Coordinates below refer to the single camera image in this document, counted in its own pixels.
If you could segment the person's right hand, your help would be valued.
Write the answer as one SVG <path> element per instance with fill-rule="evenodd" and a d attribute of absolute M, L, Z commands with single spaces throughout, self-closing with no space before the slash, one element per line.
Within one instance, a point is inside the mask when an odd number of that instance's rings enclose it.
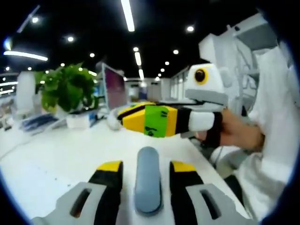
<path fill-rule="evenodd" d="M 236 146 L 245 150 L 259 152 L 262 150 L 265 135 L 257 125 L 250 125 L 225 109 L 222 111 L 222 129 L 220 132 L 220 146 Z"/>

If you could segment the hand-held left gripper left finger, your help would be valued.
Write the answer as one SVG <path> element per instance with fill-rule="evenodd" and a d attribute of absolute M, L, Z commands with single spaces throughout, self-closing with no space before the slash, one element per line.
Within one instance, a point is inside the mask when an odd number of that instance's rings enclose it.
<path fill-rule="evenodd" d="M 99 166 L 88 182 L 80 182 L 63 194 L 55 209 L 33 225 L 114 225 L 120 205 L 123 162 Z"/>

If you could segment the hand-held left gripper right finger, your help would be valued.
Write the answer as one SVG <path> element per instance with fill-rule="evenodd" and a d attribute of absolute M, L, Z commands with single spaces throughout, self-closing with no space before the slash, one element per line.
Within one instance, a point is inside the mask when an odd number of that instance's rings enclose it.
<path fill-rule="evenodd" d="M 193 165 L 170 162 L 171 206 L 176 225 L 255 225 L 213 184 L 204 184 Z"/>

